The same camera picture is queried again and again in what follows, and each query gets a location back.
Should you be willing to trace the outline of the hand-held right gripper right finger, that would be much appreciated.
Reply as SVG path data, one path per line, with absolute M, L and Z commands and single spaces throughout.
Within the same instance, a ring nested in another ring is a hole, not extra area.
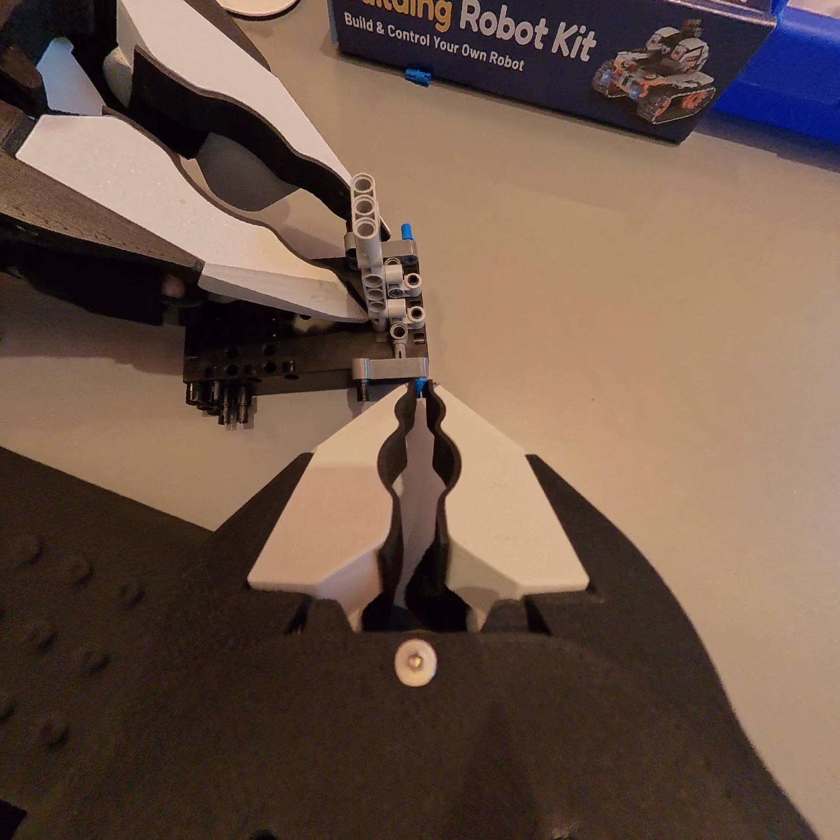
M 428 384 L 426 398 L 444 492 L 408 609 L 435 631 L 465 631 L 499 601 L 586 590 L 589 575 L 524 449 L 443 387 Z

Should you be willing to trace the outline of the black perforated motor block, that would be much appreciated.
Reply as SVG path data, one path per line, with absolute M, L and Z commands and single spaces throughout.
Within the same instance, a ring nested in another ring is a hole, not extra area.
M 389 332 L 328 322 L 252 302 L 205 302 L 185 324 L 185 402 L 221 425 L 249 420 L 254 396 L 355 387 L 353 359 L 395 358 Z M 404 357 L 428 357 L 425 325 Z

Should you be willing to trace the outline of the blue robot kit box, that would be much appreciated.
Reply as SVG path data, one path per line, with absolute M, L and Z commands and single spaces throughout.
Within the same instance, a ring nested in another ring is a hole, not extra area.
M 771 2 L 332 1 L 343 53 L 678 144 L 773 32 Z

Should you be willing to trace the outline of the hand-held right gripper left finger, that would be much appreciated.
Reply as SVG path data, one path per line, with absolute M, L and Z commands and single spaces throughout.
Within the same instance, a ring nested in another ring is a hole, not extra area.
M 248 573 L 251 589 L 339 603 L 354 630 L 402 572 L 402 518 L 393 485 L 406 467 L 415 384 L 384 395 L 312 452 Z

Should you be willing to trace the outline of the white book stand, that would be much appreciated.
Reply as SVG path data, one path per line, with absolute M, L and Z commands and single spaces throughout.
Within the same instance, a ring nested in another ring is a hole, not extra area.
M 298 0 L 218 0 L 217 2 L 232 16 L 248 20 L 268 20 L 278 18 L 288 14 L 300 3 Z

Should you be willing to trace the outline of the grey frame piece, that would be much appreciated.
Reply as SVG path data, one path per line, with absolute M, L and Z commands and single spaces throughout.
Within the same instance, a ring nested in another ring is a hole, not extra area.
M 357 174 L 350 183 L 350 196 L 352 215 L 350 231 L 344 237 L 346 254 L 353 257 L 360 272 L 374 329 L 387 330 L 395 356 L 404 357 L 409 333 L 425 324 L 415 241 L 382 239 L 384 228 L 372 175 Z

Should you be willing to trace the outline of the dark grey short beam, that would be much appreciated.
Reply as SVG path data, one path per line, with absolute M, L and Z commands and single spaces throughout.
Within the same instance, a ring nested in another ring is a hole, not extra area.
M 353 381 L 366 379 L 377 382 L 414 382 L 417 377 L 428 378 L 429 359 L 400 357 L 388 359 L 357 358 L 351 363 Z

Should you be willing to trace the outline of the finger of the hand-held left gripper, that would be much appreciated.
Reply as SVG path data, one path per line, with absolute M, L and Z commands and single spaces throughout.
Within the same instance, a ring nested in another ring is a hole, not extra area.
M 117 2 L 131 66 L 128 114 L 179 154 L 208 134 L 243 146 L 281 181 L 349 218 L 350 174 L 270 69 L 188 2 Z
M 45 115 L 16 156 L 199 258 L 198 284 L 209 292 L 314 318 L 368 319 L 332 271 L 211 202 L 167 150 L 121 117 Z

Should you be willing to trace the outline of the blue plastic bin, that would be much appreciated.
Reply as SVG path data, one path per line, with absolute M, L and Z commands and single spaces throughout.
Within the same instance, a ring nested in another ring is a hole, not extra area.
M 714 109 L 839 143 L 839 2 L 774 2 L 777 23 Z

